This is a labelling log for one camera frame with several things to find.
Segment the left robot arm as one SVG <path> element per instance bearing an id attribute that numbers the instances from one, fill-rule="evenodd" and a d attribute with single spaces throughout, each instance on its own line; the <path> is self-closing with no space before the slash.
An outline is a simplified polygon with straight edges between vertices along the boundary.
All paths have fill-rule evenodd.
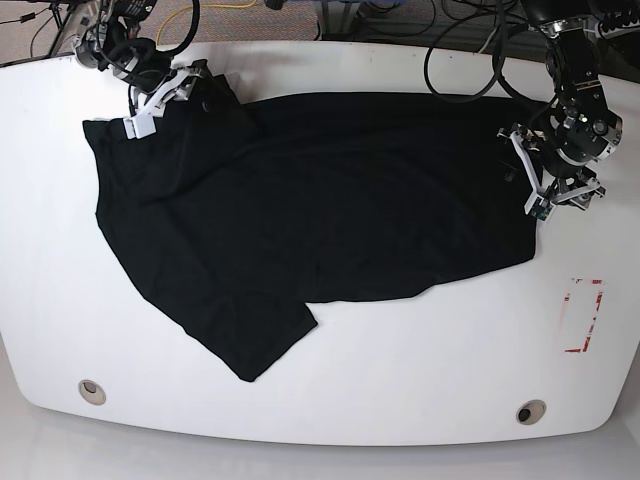
<path id="1" fill-rule="evenodd" d="M 526 214 L 545 221 L 558 206 L 589 207 L 606 189 L 588 167 L 612 155 L 622 138 L 623 121 L 607 104 L 592 44 L 584 33 L 586 1 L 523 1 L 527 23 L 512 27 L 511 37 L 527 28 L 544 35 L 547 71 L 554 96 L 523 125 L 500 135 L 509 139 L 522 161 L 532 192 Z"/>

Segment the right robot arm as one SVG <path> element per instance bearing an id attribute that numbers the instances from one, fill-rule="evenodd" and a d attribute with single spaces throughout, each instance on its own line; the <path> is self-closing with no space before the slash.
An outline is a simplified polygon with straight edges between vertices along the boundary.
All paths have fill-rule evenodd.
<path id="1" fill-rule="evenodd" d="M 154 1 L 92 1 L 73 43 L 78 63 L 101 72 L 111 70 L 128 85 L 129 115 L 123 124 L 129 139 L 154 134 L 167 104 L 187 101 L 196 85 L 212 76 L 205 59 L 188 66 L 173 64 L 195 38 L 201 3 L 191 3 L 186 37 L 169 50 L 160 50 L 154 40 L 139 35 L 155 5 Z"/>

